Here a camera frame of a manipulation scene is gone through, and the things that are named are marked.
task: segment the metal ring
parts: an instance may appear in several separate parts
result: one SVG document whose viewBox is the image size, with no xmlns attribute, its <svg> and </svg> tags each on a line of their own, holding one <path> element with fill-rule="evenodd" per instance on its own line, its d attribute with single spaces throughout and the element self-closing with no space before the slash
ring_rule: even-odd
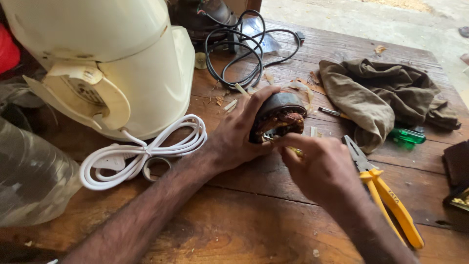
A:
<svg viewBox="0 0 469 264">
<path fill-rule="evenodd" d="M 166 164 L 168 164 L 169 166 L 168 170 L 171 169 L 171 162 L 169 162 L 169 160 L 162 158 L 162 157 L 151 157 L 145 161 L 144 166 L 142 168 L 142 174 L 144 175 L 145 179 L 147 179 L 147 181 L 151 181 L 151 182 L 156 181 L 150 178 L 150 168 L 148 168 L 148 166 L 158 163 L 158 161 L 160 160 L 163 160 L 164 162 L 166 162 Z"/>
</svg>

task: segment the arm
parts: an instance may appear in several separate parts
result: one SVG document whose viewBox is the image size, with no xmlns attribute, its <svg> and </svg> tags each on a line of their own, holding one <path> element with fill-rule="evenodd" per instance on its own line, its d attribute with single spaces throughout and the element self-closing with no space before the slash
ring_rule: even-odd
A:
<svg viewBox="0 0 469 264">
<path fill-rule="evenodd" d="M 292 180 L 322 206 L 350 237 L 367 263 L 419 263 L 366 193 L 350 153 L 336 138 L 287 134 L 275 141 Z M 300 148 L 300 159 L 286 148 Z"/>
<path fill-rule="evenodd" d="M 136 263 L 166 222 L 208 180 L 257 156 L 272 145 L 251 144 L 249 132 L 262 103 L 280 90 L 268 86 L 251 98 L 243 96 L 236 108 L 196 152 L 183 157 L 145 192 L 114 214 L 63 263 Z"/>
</svg>

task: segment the white power cord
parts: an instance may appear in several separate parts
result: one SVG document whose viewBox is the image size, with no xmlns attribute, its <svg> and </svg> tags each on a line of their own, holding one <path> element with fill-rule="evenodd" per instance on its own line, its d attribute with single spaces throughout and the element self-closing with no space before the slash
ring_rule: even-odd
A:
<svg viewBox="0 0 469 264">
<path fill-rule="evenodd" d="M 195 123 L 184 122 L 190 119 L 195 120 Z M 194 131 L 179 143 L 176 143 L 170 147 L 159 147 L 172 132 L 185 126 L 193 128 Z M 181 119 L 172 123 L 169 127 L 163 130 L 163 132 L 161 132 L 161 134 L 158 135 L 158 137 L 156 137 L 150 145 L 147 145 L 142 140 L 131 136 L 125 130 L 122 130 L 122 133 L 130 141 L 135 142 L 141 146 L 112 144 L 108 147 L 91 153 L 80 166 L 80 180 L 86 188 L 96 191 L 112 188 L 125 180 L 133 179 L 140 172 L 145 161 L 151 156 L 184 156 L 196 151 L 207 140 L 207 132 L 205 131 L 205 124 L 203 120 L 192 114 L 183 116 Z M 95 166 L 95 164 L 108 162 L 109 159 L 112 161 L 115 161 L 115 158 L 124 160 L 124 158 L 129 158 L 136 155 L 137 157 L 129 165 L 125 166 L 124 163 L 124 168 L 112 176 L 102 175 L 100 170 L 101 168 L 105 167 L 99 167 L 98 165 Z M 100 181 L 96 181 L 91 177 L 90 171 L 92 167 L 97 168 L 96 178 Z"/>
</svg>

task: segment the yellow pliers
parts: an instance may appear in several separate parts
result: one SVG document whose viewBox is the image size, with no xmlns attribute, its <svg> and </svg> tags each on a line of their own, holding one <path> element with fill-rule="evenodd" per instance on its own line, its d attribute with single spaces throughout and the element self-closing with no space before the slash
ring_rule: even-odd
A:
<svg viewBox="0 0 469 264">
<path fill-rule="evenodd" d="M 352 155 L 352 159 L 357 167 L 358 171 L 360 172 L 360 179 L 366 186 L 368 187 L 371 197 L 376 205 L 379 207 L 383 215 L 385 216 L 386 220 L 388 221 L 389 225 L 392 227 L 396 235 L 400 238 L 404 245 L 404 239 L 402 239 L 401 235 L 397 231 L 396 227 L 394 226 L 391 218 L 386 212 L 386 209 L 383 205 L 383 201 L 391 210 L 391 212 L 396 217 L 397 221 L 402 227 L 407 239 L 409 240 L 410 244 L 415 248 L 423 248 L 425 243 L 420 236 L 417 228 L 414 225 L 414 221 L 410 216 L 409 212 L 407 212 L 402 202 L 397 198 L 396 194 L 391 191 L 391 189 L 387 186 L 387 184 L 381 179 L 379 176 L 383 171 L 378 171 L 375 166 L 368 162 L 365 154 L 360 150 L 360 148 L 353 142 L 353 140 L 345 135 L 342 138 L 342 142 L 347 145 L 350 154 Z"/>
</svg>

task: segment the hairy forearm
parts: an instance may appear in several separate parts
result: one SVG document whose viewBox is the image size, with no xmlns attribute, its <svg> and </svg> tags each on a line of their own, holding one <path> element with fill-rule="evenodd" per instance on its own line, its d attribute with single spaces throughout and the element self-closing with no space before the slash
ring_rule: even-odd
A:
<svg viewBox="0 0 469 264">
<path fill-rule="evenodd" d="M 137 262 L 166 222 L 214 174 L 203 155 L 182 158 L 84 240 L 63 263 Z"/>
<path fill-rule="evenodd" d="M 350 237 L 366 263 L 419 263 L 366 193 L 346 197 L 341 205 L 326 210 Z"/>
</svg>

